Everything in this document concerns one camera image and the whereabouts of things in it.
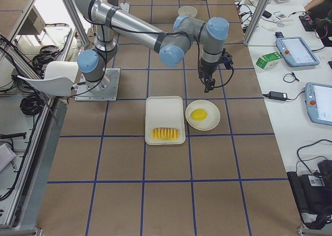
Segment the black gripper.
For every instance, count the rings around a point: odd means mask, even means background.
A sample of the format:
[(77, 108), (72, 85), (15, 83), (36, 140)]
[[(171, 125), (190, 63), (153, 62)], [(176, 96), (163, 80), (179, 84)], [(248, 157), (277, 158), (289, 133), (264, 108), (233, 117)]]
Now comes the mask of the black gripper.
[(204, 84), (204, 92), (208, 90), (214, 90), (215, 79), (212, 77), (213, 73), (216, 71), (218, 63), (210, 63), (204, 59), (200, 59), (198, 62), (198, 74), (199, 79)]

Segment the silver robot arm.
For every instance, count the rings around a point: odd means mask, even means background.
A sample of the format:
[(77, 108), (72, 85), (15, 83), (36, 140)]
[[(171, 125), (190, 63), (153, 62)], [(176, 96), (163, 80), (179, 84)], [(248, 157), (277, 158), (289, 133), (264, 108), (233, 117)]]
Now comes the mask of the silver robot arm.
[(110, 28), (152, 49), (160, 61), (174, 67), (182, 61), (193, 43), (203, 50), (199, 52), (198, 75), (208, 93), (217, 88), (212, 77), (219, 64), (233, 70), (232, 56), (224, 48), (229, 23), (213, 17), (207, 22), (190, 16), (178, 16), (173, 32), (163, 31), (119, 8), (119, 0), (72, 0), (75, 8), (88, 22)]

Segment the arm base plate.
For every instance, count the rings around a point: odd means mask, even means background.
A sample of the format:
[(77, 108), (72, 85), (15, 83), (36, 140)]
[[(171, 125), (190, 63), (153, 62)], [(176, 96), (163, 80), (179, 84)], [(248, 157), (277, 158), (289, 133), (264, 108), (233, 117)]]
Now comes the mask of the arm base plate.
[(127, 13), (130, 12), (130, 3), (119, 3), (118, 7)]
[(116, 101), (118, 93), (118, 85), (120, 79), (120, 68), (107, 68), (102, 81), (93, 90), (88, 87), (94, 87), (90, 82), (86, 82), (83, 74), (80, 82), (85, 82), (84, 85), (78, 86), (75, 101), (77, 102), (104, 102)]

